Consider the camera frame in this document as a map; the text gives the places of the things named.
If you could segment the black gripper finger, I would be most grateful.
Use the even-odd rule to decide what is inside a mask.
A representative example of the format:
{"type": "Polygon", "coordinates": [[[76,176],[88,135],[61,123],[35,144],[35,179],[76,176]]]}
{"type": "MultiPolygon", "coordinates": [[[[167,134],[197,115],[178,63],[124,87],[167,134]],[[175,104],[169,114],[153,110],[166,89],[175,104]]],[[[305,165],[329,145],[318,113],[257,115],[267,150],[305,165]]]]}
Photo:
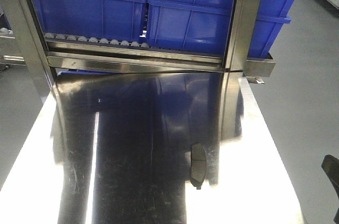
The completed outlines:
{"type": "Polygon", "coordinates": [[[321,165],[326,176],[330,180],[337,196],[338,193],[338,159],[332,155],[326,155],[321,165]]]}

